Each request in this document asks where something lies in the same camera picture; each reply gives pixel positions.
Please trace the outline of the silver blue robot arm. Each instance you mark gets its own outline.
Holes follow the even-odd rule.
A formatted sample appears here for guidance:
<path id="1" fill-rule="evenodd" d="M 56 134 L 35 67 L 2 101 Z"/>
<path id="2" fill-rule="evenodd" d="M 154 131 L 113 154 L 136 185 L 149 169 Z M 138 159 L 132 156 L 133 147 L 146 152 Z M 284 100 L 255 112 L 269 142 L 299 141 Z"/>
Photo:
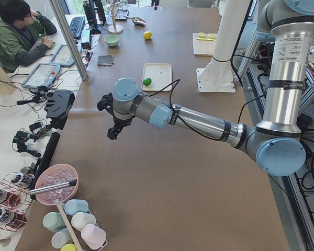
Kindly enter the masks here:
<path id="1" fill-rule="evenodd" d="M 233 54 L 248 17 L 250 1 L 227 1 L 209 63 L 196 71 L 193 98 L 185 105 L 170 93 L 147 94 L 130 78 L 115 82 L 97 104 L 113 118 L 108 130 L 115 140 L 122 129 L 143 123 L 163 129 L 182 127 L 216 142 L 228 143 L 273 176 L 289 176 L 306 160 L 297 117 L 306 88 L 308 56 L 314 35 L 314 1 L 262 1 L 256 29 L 274 37 L 264 116 L 259 124 L 239 122 L 242 87 L 233 81 Z"/>

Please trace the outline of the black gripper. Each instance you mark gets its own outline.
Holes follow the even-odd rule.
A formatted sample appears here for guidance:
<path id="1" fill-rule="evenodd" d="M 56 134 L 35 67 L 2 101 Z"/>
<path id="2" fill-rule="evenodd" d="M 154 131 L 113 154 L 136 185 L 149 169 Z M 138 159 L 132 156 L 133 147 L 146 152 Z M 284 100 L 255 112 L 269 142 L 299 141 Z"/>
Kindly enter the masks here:
<path id="1" fill-rule="evenodd" d="M 109 128 L 107 131 L 107 137 L 110 140 L 116 140 L 118 134 L 120 133 L 120 128 L 124 128 L 126 126 L 131 125 L 133 117 L 129 119 L 119 119 L 117 117 L 113 117 L 114 127 Z"/>

